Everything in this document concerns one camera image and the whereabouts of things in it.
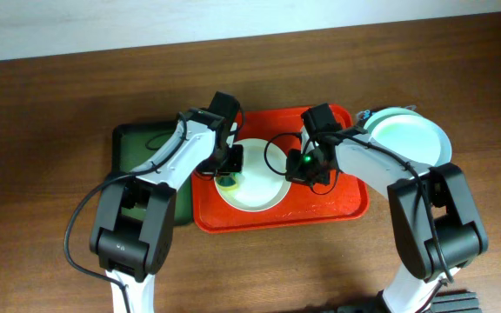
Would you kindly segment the white plate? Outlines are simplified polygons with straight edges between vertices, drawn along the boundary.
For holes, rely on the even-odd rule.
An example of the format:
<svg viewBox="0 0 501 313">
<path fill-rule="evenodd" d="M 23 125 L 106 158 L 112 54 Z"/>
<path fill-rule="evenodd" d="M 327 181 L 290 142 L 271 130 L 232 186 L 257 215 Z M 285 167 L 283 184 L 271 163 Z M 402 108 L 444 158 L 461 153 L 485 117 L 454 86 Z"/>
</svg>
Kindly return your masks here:
<svg viewBox="0 0 501 313">
<path fill-rule="evenodd" d="M 220 190 L 215 184 L 218 194 L 237 210 L 255 213 L 271 209 L 284 199 L 291 188 L 291 183 L 284 176 L 272 170 L 282 172 L 287 156 L 271 143 L 266 154 L 268 166 L 264 160 L 266 140 L 246 138 L 237 141 L 237 144 L 244 147 L 243 168 L 239 172 L 243 181 L 236 190 L 231 191 Z"/>
</svg>

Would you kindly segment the pale blue plate top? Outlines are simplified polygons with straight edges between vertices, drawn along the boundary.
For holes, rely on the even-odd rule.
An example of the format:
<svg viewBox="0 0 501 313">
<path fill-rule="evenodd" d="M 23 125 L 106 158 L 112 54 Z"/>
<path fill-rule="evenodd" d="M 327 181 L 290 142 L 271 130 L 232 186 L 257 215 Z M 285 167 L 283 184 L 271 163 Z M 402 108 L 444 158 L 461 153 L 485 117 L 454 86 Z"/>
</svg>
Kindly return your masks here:
<svg viewBox="0 0 501 313">
<path fill-rule="evenodd" d="M 412 161 L 431 166 L 451 161 L 450 138 L 425 117 L 405 114 L 384 117 L 367 130 L 377 143 Z"/>
</svg>

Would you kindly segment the yellow green scrub sponge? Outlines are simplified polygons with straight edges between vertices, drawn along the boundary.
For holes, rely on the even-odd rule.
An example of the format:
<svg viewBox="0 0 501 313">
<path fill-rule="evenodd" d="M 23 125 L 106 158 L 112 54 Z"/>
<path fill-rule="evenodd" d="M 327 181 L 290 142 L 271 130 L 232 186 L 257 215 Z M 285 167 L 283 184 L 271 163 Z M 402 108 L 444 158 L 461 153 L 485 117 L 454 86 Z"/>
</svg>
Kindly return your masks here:
<svg viewBox="0 0 501 313">
<path fill-rule="evenodd" d="M 230 173 L 229 175 L 217 176 L 215 178 L 216 186 L 224 191 L 236 190 L 242 181 L 243 177 L 240 173 Z"/>
</svg>

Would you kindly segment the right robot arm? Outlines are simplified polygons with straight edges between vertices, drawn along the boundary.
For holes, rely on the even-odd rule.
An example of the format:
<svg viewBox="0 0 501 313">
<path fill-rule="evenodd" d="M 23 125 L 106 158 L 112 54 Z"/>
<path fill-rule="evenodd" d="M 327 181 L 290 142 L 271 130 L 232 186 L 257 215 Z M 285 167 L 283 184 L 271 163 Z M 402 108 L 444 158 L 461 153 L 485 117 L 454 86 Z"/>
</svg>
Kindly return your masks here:
<svg viewBox="0 0 501 313">
<path fill-rule="evenodd" d="M 301 115 L 301 142 L 291 150 L 285 178 L 313 187 L 331 175 L 354 176 L 389 202 L 401 264 L 392 282 L 362 303 L 339 312 L 479 312 L 472 291 L 441 293 L 454 275 L 488 250 L 489 239 L 463 171 L 445 152 L 449 140 L 439 130 L 429 162 L 406 156 L 424 141 L 415 130 L 397 135 L 399 147 L 380 143 L 361 126 L 344 128 L 326 103 Z"/>
</svg>

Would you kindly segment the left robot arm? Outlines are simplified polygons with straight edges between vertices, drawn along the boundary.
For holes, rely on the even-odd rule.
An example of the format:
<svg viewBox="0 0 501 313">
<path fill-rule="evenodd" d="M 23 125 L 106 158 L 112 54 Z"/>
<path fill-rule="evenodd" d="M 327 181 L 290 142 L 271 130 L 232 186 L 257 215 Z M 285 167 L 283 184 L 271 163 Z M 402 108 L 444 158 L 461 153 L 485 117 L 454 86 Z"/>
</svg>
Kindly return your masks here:
<svg viewBox="0 0 501 313">
<path fill-rule="evenodd" d="M 108 175 L 90 234 L 112 288 L 116 312 L 151 312 L 155 275 L 173 235 L 177 192 L 193 172 L 215 178 L 238 173 L 243 148 L 233 142 L 239 101 L 217 92 L 206 109 L 181 113 L 173 134 L 129 173 Z"/>
</svg>

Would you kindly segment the pale green plate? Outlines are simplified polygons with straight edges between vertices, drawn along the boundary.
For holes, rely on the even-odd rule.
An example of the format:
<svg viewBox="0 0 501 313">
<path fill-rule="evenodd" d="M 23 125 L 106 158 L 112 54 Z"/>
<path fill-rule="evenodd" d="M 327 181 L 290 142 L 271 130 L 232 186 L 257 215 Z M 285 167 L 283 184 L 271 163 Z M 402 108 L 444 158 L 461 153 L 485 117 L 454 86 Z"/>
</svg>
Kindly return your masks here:
<svg viewBox="0 0 501 313">
<path fill-rule="evenodd" d="M 370 111 L 370 115 L 365 120 L 363 128 L 372 131 L 379 123 L 389 117 L 400 115 L 412 115 L 419 117 L 415 110 L 410 110 L 403 107 L 388 107 L 378 111 Z"/>
</svg>

